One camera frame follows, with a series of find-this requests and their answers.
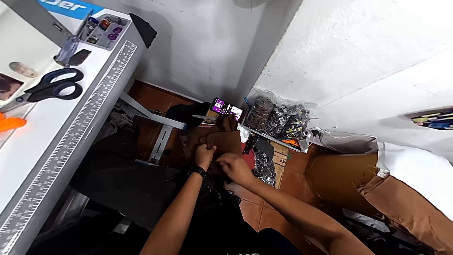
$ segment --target small scissors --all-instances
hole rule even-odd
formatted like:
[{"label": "small scissors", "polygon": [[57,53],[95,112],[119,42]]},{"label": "small scissors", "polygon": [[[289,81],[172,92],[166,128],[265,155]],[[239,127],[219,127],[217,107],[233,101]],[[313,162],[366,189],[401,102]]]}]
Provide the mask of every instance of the small scissors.
[{"label": "small scissors", "polygon": [[195,118],[202,118],[202,119],[208,119],[210,121],[216,121],[217,120],[217,116],[215,117],[210,117],[210,116],[203,116],[203,115],[192,115],[192,117],[195,117]]},{"label": "small scissors", "polygon": [[[64,74],[76,75],[74,77],[52,82],[54,78]],[[83,77],[83,73],[75,68],[63,68],[52,71],[44,75],[36,86],[25,90],[23,95],[16,97],[13,101],[0,108],[0,112],[7,112],[19,106],[38,102],[47,98],[59,98],[63,100],[76,99],[83,92],[82,86],[76,82],[81,81]],[[71,94],[60,95],[62,90],[70,87],[74,87],[74,91]]]}]

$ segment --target black watch strap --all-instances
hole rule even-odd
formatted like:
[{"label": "black watch strap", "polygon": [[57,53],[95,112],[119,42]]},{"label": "black watch strap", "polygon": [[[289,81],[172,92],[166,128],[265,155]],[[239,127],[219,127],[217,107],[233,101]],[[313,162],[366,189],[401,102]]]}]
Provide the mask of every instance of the black watch strap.
[{"label": "black watch strap", "polygon": [[192,173],[199,173],[201,175],[201,177],[203,177],[203,179],[206,177],[206,171],[202,167],[199,167],[199,166],[191,167],[189,170],[189,175],[191,175]]}]

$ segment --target photo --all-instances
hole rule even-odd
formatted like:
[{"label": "photo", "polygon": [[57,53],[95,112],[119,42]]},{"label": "photo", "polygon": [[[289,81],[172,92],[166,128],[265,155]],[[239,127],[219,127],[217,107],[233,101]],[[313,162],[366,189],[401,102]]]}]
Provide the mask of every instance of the photo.
[{"label": "photo", "polygon": [[24,83],[0,73],[0,100],[8,100],[22,84]]}]

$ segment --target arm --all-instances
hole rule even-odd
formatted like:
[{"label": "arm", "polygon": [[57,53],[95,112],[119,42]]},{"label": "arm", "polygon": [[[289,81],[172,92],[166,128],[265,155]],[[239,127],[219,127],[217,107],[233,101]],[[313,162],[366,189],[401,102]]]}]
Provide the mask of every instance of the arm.
[{"label": "arm", "polygon": [[[197,165],[206,171],[215,150],[215,146],[207,150],[206,144],[200,145],[195,156]],[[140,255],[179,253],[186,238],[202,182],[203,178],[198,173],[192,173],[189,176],[183,188],[157,222]]]},{"label": "arm", "polygon": [[327,214],[254,177],[240,156],[227,153],[217,162],[234,182],[263,198],[304,235],[314,238],[330,255],[373,255],[351,232]]}]

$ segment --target black scissors handle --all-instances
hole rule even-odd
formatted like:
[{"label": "black scissors handle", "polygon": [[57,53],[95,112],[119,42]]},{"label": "black scissors handle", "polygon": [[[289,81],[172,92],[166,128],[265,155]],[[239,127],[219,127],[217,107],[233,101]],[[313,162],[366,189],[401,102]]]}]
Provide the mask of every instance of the black scissors handle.
[{"label": "black scissors handle", "polygon": [[[76,74],[73,77],[62,79],[52,83],[52,80],[64,74]],[[76,83],[82,80],[84,77],[83,73],[75,68],[63,68],[60,70],[52,71],[43,76],[38,85],[25,90],[25,93],[30,93],[30,97],[27,99],[28,102],[34,103],[47,98],[59,98],[63,100],[71,100],[78,98],[83,88],[80,84]],[[60,95],[60,92],[65,88],[74,87],[74,91],[68,95]]]}]

